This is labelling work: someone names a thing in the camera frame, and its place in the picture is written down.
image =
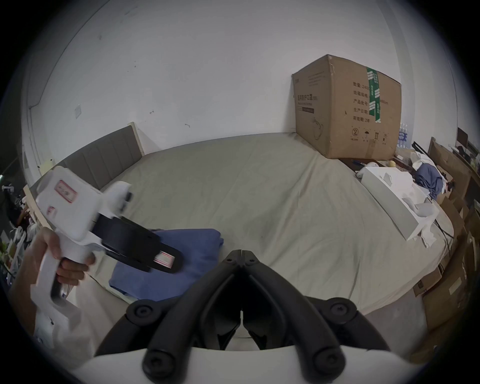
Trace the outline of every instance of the white box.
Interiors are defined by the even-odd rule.
[[[438,208],[433,204],[433,214],[420,217],[402,200],[409,197],[414,204],[430,202],[423,192],[425,189],[415,184],[408,172],[397,168],[368,167],[363,171],[361,183],[388,213],[405,240],[417,236],[425,226],[430,228],[438,215]]]

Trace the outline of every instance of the gray upholstered headboard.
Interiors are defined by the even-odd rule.
[[[119,129],[80,148],[57,165],[70,169],[77,176],[101,190],[143,155],[134,124]],[[31,188],[34,198],[40,178]]]

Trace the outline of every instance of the white cloth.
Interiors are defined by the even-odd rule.
[[[246,249],[302,294],[345,297],[363,313],[407,293],[448,250],[405,241],[351,169],[296,134],[239,136],[142,157],[118,180],[132,185],[125,216],[146,228],[214,228],[221,258]],[[441,210],[442,228],[452,224]],[[108,285],[116,261],[92,276]]]

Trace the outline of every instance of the blue cloth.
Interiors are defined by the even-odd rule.
[[[430,191],[430,197],[434,200],[442,193],[444,181],[440,172],[431,164],[423,163],[415,172],[415,182]]]
[[[164,300],[183,294],[218,264],[223,244],[215,229],[173,229],[155,232],[162,243],[183,253],[183,268],[175,274],[150,272],[117,263],[108,282],[112,288],[137,299]]]

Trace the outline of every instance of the green tape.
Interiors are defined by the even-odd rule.
[[[375,122],[380,122],[380,88],[378,86],[378,73],[375,69],[367,67],[368,84],[370,87],[369,114],[375,116]]]

